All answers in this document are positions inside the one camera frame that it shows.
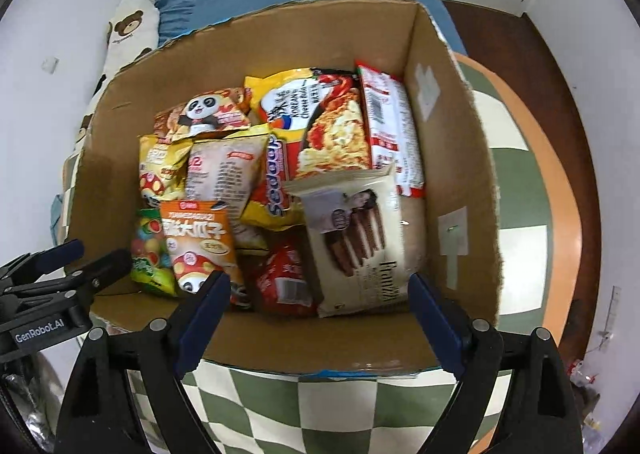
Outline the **Franzzi chocolate cookie pack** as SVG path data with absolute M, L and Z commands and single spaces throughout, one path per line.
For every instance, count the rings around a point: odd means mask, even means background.
M 396 308 L 424 252 L 421 208 L 403 207 L 394 163 L 285 182 L 302 203 L 321 318 Z

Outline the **red white long snack pack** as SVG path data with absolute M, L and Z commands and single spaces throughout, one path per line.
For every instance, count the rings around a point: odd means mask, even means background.
M 396 77 L 356 62 L 367 113 L 372 167 L 394 163 L 399 193 L 424 196 L 424 173 L 416 125 L 404 84 Z

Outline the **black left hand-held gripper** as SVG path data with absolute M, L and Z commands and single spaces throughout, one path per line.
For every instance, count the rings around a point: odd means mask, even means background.
M 130 252 L 117 248 L 47 280 L 85 254 L 80 240 L 27 253 L 1 267 L 1 451 L 50 453 L 51 434 L 32 430 L 27 417 L 44 414 L 35 354 L 87 332 L 98 292 L 129 274 Z

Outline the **green white checkered mat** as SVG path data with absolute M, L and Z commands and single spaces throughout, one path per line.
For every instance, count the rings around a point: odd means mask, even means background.
M 582 224 L 565 171 L 520 97 L 497 74 L 461 57 L 489 135 L 500 187 L 503 257 L 499 329 L 544 326 L 560 336 L 574 295 Z M 432 368 L 395 375 L 306 378 L 202 361 L 183 381 L 225 453 L 412 453 L 454 392 Z

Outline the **colourful candy bag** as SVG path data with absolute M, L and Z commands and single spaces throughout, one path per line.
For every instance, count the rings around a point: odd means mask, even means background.
M 158 209 L 142 208 L 137 211 L 130 249 L 132 281 L 151 294 L 177 298 L 178 286 L 167 252 Z

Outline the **orange panda sunflower seed bag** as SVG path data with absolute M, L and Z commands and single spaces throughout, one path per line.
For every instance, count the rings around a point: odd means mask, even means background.
M 231 283 L 230 303 L 249 308 L 234 238 L 224 202 L 175 200 L 160 203 L 168 255 L 179 289 L 196 293 L 210 274 L 222 272 Z

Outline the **red triangular snack packet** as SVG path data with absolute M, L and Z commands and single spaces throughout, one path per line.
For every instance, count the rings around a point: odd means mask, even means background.
M 300 250 L 302 244 L 302 236 L 294 230 L 273 236 L 255 281 L 260 310 L 287 318 L 310 318 L 316 314 Z

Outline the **yellow mushroom chip bag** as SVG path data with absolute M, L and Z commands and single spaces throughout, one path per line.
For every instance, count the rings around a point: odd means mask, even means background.
M 139 143 L 139 191 L 145 205 L 158 208 L 162 202 L 182 200 L 193 141 L 144 135 Z

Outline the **pale pink snack bag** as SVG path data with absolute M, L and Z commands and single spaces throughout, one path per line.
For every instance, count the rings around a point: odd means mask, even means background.
M 186 198 L 226 204 L 234 244 L 240 253 L 267 252 L 262 233 L 241 221 L 259 176 L 267 140 L 265 133 L 195 140 L 189 156 Z

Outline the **panda snack bag in box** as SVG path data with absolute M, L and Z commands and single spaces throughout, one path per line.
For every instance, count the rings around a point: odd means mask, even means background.
M 198 135 L 223 135 L 250 127 L 250 91 L 232 87 L 203 92 L 173 108 L 157 113 L 154 133 L 166 141 Z

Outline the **blue milk cardboard box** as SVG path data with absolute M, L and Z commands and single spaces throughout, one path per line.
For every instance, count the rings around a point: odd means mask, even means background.
M 207 222 L 247 211 L 292 229 L 314 313 L 275 317 L 245 256 L 207 359 L 279 374 L 413 373 L 436 356 L 435 312 L 409 315 L 420 273 L 471 318 L 500 292 L 494 160 L 472 92 L 427 10 L 412 0 L 284 5 L 171 40 L 121 70 L 94 112 L 70 236 L 88 259 L 127 247 L 152 182 L 140 145 L 160 113 L 248 77 L 297 71 L 292 94 L 252 93 L 255 125 L 186 135 L 186 196 L 163 206 L 180 269 L 219 246 Z

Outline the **yellow Korean noodle bag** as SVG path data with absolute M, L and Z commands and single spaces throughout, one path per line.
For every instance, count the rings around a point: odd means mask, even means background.
M 302 203 L 285 191 L 285 182 L 371 167 L 355 73 L 292 69 L 264 78 L 247 76 L 244 86 L 268 137 L 259 181 L 241 216 L 246 225 L 269 231 L 299 226 Z

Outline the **bear print pillow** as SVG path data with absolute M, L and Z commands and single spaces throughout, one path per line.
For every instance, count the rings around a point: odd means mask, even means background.
M 91 118 L 107 84 L 124 66 L 133 63 L 158 46 L 160 12 L 149 0 L 121 0 L 107 23 L 106 54 L 102 73 L 82 122 L 74 151 L 84 145 Z

